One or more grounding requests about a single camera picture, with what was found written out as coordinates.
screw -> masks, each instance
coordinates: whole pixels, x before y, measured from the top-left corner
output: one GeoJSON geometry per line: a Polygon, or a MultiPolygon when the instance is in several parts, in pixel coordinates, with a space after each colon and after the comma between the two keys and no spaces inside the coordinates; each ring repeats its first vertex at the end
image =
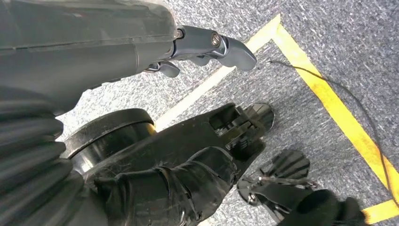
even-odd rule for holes
{"type": "Polygon", "coordinates": [[[248,203],[249,204],[256,204],[257,200],[258,199],[256,198],[256,196],[254,194],[250,194],[249,197],[248,197],[248,203]]]}
{"type": "Polygon", "coordinates": [[[181,39],[181,38],[183,38],[183,37],[184,37],[183,31],[180,30],[180,29],[178,29],[178,30],[177,30],[177,38],[178,38],[178,39],[181,39]]]}
{"type": "Polygon", "coordinates": [[[212,45],[214,47],[219,47],[220,46],[220,35],[216,32],[212,33],[212,45]]]}

yellow line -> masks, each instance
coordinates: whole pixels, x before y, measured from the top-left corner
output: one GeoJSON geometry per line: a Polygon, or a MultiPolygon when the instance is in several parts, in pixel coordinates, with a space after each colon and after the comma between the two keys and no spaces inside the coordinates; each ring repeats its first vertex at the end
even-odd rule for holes
{"type": "MultiPolygon", "coordinates": [[[[295,40],[282,25],[280,25],[277,29],[277,34],[273,40],[292,65],[305,68],[316,73],[317,75],[320,75],[316,67],[308,59],[306,53],[298,46],[295,40]]],[[[356,148],[356,150],[358,150],[360,155],[370,166],[371,170],[378,176],[384,186],[387,187],[387,181],[379,157],[380,154],[378,148],[352,115],[352,113],[348,110],[348,108],[346,108],[344,103],[335,94],[327,82],[312,76],[305,71],[297,70],[297,72],[320,99],[327,112],[331,115],[339,128],[341,128],[342,132],[352,142],[353,146],[356,148]]],[[[391,179],[390,182],[394,197],[396,200],[399,200],[399,174],[385,157],[384,161],[391,179]]],[[[378,207],[370,208],[372,208],[371,210],[373,211],[383,211],[379,210],[378,207]]],[[[399,210],[396,209],[389,211],[392,211],[392,213],[396,214],[399,213],[399,210]]],[[[371,215],[374,216],[374,221],[376,221],[378,217],[378,221],[381,221],[386,219],[384,217],[388,216],[389,214],[375,216],[373,213],[371,215]]]]}
{"type": "Polygon", "coordinates": [[[368,224],[375,224],[380,222],[381,220],[393,218],[399,215],[399,209],[395,205],[393,200],[389,200],[378,205],[366,208],[363,210],[363,213],[366,215],[366,222],[368,224]]]}

